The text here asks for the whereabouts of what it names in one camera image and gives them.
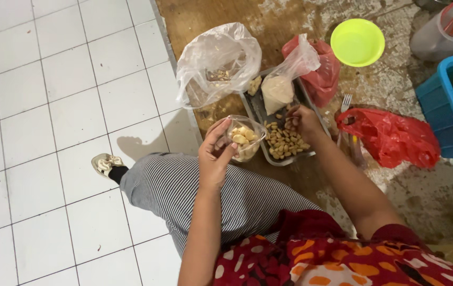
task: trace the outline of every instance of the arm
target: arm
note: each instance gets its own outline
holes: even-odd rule
[[[287,116],[316,152],[325,176],[357,231],[365,238],[386,224],[404,224],[385,194],[323,132],[316,114],[295,106]]]
[[[230,120],[226,119],[209,128],[198,150],[200,178],[182,255],[179,286],[205,286],[210,285],[214,279],[214,266],[221,240],[220,190],[237,144],[227,146],[220,156],[216,154],[214,145],[229,125]]]

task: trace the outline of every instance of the hand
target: hand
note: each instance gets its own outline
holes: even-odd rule
[[[198,188],[202,190],[221,190],[225,183],[227,165],[237,151],[237,143],[224,144],[218,139],[230,126],[231,120],[224,118],[214,123],[205,134],[205,139],[198,149],[198,169],[200,176]]]
[[[302,140],[307,144],[313,145],[317,134],[323,133],[318,116],[311,109],[296,105],[287,112],[287,117],[297,117],[291,119],[292,125],[297,127],[297,133],[302,136]]]

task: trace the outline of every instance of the black sock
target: black sock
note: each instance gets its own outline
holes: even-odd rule
[[[122,176],[128,172],[129,168],[126,166],[112,166],[112,170],[108,173],[108,177],[113,179],[117,185],[121,184]]]

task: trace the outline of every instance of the striped pants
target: striped pants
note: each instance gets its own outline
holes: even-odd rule
[[[124,174],[120,187],[132,205],[165,220],[182,257],[198,189],[198,158],[183,153],[147,155]],[[228,165],[221,189],[221,244],[254,234],[275,241],[277,233],[268,232],[282,209],[320,210],[279,181]]]

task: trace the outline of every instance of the metal tray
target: metal tray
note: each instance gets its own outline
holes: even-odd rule
[[[263,79],[269,73],[271,73],[271,71],[273,69],[274,68],[271,68],[271,69],[264,70],[259,73],[259,75],[262,76],[262,82],[263,82]],[[325,126],[324,121],[323,121],[318,109],[309,99],[308,93],[306,92],[306,89],[304,88],[304,85],[302,84],[300,77],[293,80],[293,87],[294,87],[295,92],[293,95],[292,105],[302,104],[302,105],[312,109],[313,111],[315,111],[315,113],[319,117],[322,128],[324,128],[325,133],[327,134],[327,136],[331,137],[331,134],[327,130],[327,127]],[[264,105],[264,97],[261,93],[261,88],[259,88],[259,90],[256,91],[256,94],[254,96],[249,95],[248,92],[245,92],[244,94],[240,94],[240,96],[241,96],[242,102],[244,103],[244,107],[246,108],[249,118],[257,121],[258,123],[260,123],[262,125],[264,124],[265,120],[267,120],[267,123],[277,122],[278,127],[280,127],[281,129],[284,128],[284,124],[285,124],[284,115],[285,115],[285,113],[287,113],[287,109],[285,107],[283,107],[280,109],[280,111],[278,111],[272,115],[267,115],[267,112],[265,110],[265,105]],[[283,118],[277,119],[276,114],[283,115]],[[274,166],[286,166],[288,164],[295,162],[296,160],[298,160],[300,158],[309,157],[309,156],[313,156],[316,154],[314,151],[301,152],[301,153],[297,153],[297,155],[295,155],[295,156],[291,156],[291,157],[285,158],[283,160],[276,160],[272,157],[271,154],[269,154],[269,148],[270,148],[270,146],[269,146],[269,144],[267,144],[267,141],[262,140],[261,149],[264,152],[265,158],[271,165],[274,165]]]

